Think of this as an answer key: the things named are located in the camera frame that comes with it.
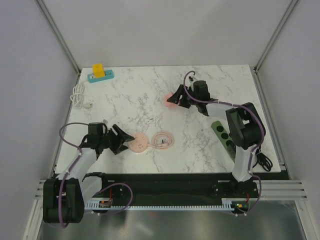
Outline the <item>pink round power socket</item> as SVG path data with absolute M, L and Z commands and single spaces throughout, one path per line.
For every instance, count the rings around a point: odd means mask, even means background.
M 142 153 L 148 148 L 148 137 L 142 133 L 136 133 L 133 135 L 134 140 L 128 142 L 129 149 L 134 153 Z

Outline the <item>green power strip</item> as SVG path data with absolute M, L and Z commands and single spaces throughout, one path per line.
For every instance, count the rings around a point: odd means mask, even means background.
M 227 133 L 226 129 L 223 127 L 220 121 L 215 121 L 211 124 L 211 128 L 215 135 L 218 137 L 219 141 L 221 142 L 222 146 L 235 163 L 236 158 L 236 145 L 233 142 L 229 133 Z

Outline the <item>yellow cube plug adapter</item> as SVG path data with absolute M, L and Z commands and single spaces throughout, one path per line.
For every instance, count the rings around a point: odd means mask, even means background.
M 93 64 L 92 71 L 95 78 L 103 78 L 106 75 L 102 63 Z

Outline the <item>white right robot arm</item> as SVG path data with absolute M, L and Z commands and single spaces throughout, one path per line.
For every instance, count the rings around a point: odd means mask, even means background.
M 251 102 L 238 105 L 212 98 L 204 80 L 196 80 L 189 87 L 181 84 L 166 102 L 187 109 L 196 106 L 204 116 L 227 121 L 230 137 L 235 144 L 232 170 L 235 181 L 229 184 L 229 191 L 235 197 L 242 196 L 247 191 L 245 181 L 253 176 L 254 150 L 262 144 L 266 135 L 255 105 Z

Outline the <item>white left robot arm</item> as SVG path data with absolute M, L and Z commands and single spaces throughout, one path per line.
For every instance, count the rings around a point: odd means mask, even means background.
M 63 172 L 43 184 L 42 219 L 46 224 L 60 224 L 64 229 L 69 224 L 79 223 L 85 204 L 92 197 L 104 197 L 112 187 L 121 186 L 120 182 L 109 184 L 99 176 L 87 176 L 87 172 L 104 150 L 117 155 L 127 150 L 125 143 L 135 138 L 116 124 L 108 128 L 104 122 L 92 122 L 86 127 L 87 134 L 80 144 L 64 140 L 77 149 L 76 155 Z

